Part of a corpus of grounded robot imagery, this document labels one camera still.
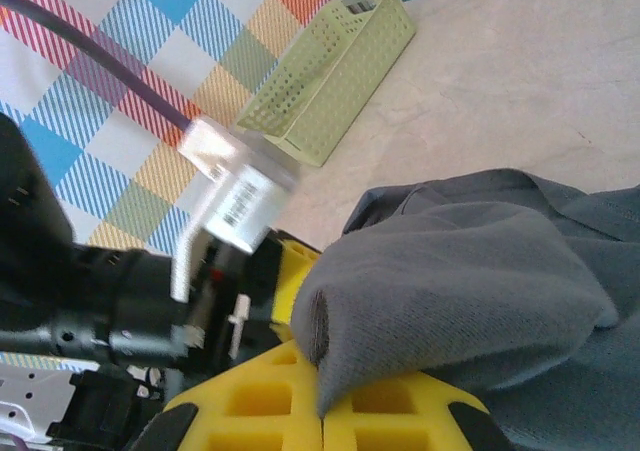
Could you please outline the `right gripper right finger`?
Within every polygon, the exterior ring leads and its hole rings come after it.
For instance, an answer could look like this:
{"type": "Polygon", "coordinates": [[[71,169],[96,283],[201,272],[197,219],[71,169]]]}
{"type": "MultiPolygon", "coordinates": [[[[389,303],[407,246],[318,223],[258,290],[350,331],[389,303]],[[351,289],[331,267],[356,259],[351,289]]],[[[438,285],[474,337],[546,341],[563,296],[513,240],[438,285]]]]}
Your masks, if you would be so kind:
{"type": "Polygon", "coordinates": [[[424,373],[354,389],[323,419],[324,451],[515,451],[473,395],[424,373]]]}

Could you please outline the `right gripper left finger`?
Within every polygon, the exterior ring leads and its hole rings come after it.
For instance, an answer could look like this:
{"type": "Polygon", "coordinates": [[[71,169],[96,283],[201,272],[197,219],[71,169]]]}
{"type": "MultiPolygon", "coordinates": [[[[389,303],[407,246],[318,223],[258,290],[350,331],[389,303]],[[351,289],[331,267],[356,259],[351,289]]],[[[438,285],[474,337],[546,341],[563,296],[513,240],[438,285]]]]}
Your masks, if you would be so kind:
{"type": "Polygon", "coordinates": [[[176,395],[130,451],[323,451],[315,384],[286,342],[176,395]]]}

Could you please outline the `grey t-shirt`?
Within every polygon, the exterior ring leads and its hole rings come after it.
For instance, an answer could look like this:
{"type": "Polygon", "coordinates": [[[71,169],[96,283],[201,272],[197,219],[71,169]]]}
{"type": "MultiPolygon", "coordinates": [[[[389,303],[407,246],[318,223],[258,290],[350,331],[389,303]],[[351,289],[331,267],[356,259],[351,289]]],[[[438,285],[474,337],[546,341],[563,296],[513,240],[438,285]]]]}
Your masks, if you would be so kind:
{"type": "Polygon", "coordinates": [[[291,316],[325,415],[423,371],[517,451],[640,451],[640,185],[513,169],[368,190],[291,316]]]}

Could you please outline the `light green perforated basket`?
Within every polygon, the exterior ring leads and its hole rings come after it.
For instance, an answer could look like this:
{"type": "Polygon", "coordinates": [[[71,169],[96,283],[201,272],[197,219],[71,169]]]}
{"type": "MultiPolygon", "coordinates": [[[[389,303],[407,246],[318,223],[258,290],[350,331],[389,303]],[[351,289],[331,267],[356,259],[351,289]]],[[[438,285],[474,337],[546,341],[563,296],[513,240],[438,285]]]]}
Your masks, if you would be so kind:
{"type": "Polygon", "coordinates": [[[237,120],[322,166],[415,35],[402,0],[331,0],[237,120]]]}

